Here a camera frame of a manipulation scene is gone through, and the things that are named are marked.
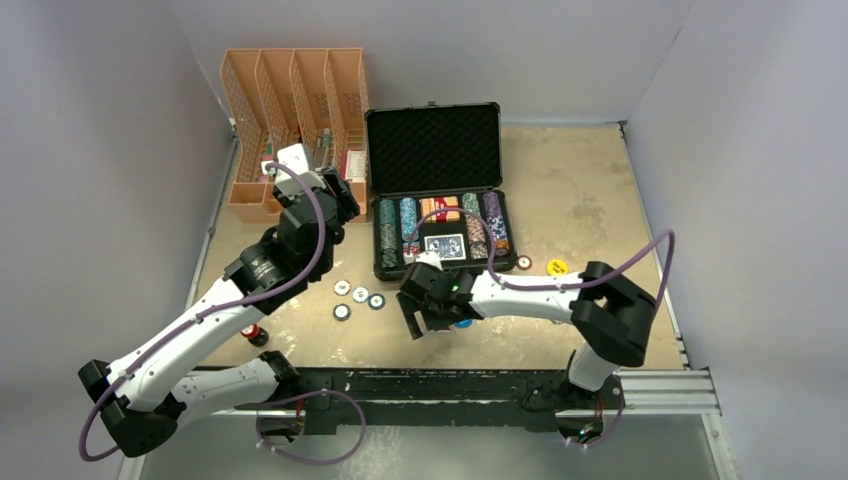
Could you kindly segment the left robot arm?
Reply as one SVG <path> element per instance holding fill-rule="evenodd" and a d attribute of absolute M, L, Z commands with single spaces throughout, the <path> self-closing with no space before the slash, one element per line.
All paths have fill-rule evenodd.
<path fill-rule="evenodd" d="M 301 393 L 296 369 L 278 351 L 201 375 L 214 350 L 318 282 L 360 208 L 334 167 L 298 173 L 271 162 L 279 222 L 245 248 L 210 289 L 151 340 L 125 356 L 91 360 L 78 377 L 94 406 L 77 448 L 86 462 L 129 458 L 164 444 L 197 417 L 247 404 L 284 409 Z"/>

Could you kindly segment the red white poker chip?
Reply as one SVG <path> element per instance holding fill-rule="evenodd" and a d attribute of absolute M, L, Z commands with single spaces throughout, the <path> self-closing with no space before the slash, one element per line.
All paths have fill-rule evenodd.
<path fill-rule="evenodd" d="M 527 255 L 520 255 L 516 259 L 516 267 L 522 271 L 531 269 L 533 260 Z"/>

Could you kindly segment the red gold card deck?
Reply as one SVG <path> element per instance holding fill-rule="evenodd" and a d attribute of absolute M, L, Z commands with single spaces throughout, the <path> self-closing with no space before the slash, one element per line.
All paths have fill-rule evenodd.
<path fill-rule="evenodd" d="M 460 213 L 453 211 L 453 208 L 459 207 L 457 196 L 423 198 L 419 201 L 419 204 L 422 216 L 435 212 L 425 220 L 426 223 L 448 223 L 460 220 Z"/>

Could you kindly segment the yellow big blind button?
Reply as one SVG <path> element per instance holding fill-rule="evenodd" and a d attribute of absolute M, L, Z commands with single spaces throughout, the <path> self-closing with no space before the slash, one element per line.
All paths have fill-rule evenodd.
<path fill-rule="evenodd" d="M 548 261 L 546 265 L 546 272 L 552 277 L 564 276 L 569 273 L 569 267 L 564 260 L 554 258 Z"/>

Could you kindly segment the blue card deck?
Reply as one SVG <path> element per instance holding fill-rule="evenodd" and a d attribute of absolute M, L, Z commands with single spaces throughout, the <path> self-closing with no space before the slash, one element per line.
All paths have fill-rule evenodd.
<path fill-rule="evenodd" d="M 465 237 L 461 233 L 426 236 L 424 246 L 443 261 L 462 261 L 467 257 Z"/>

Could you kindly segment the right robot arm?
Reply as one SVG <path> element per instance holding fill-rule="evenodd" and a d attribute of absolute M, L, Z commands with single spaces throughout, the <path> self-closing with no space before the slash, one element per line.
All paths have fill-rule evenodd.
<path fill-rule="evenodd" d="M 564 399 L 584 407 L 621 367 L 645 363 L 658 300 L 610 265 L 590 261 L 564 276 L 442 270 L 415 262 L 396 295 L 413 338 L 462 320 L 526 317 L 574 327 L 583 339 L 561 381 Z"/>

